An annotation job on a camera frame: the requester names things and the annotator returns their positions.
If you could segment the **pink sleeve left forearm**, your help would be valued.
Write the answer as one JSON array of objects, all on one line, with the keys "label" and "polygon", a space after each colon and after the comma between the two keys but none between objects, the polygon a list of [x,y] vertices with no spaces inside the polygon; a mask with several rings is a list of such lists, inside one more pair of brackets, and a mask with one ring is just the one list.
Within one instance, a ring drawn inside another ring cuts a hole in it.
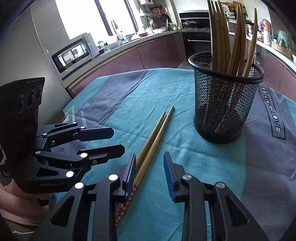
[{"label": "pink sleeve left forearm", "polygon": [[23,192],[13,180],[1,185],[1,215],[21,225],[38,226],[49,205],[41,206],[34,194]]}]

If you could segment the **person's left hand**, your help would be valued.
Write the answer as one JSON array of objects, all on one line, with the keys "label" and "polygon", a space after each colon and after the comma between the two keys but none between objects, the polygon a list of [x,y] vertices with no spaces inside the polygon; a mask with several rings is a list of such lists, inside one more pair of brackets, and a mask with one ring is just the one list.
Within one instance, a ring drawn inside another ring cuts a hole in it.
[{"label": "person's left hand", "polygon": [[36,194],[35,197],[41,206],[52,205],[55,203],[55,196],[52,193]]}]

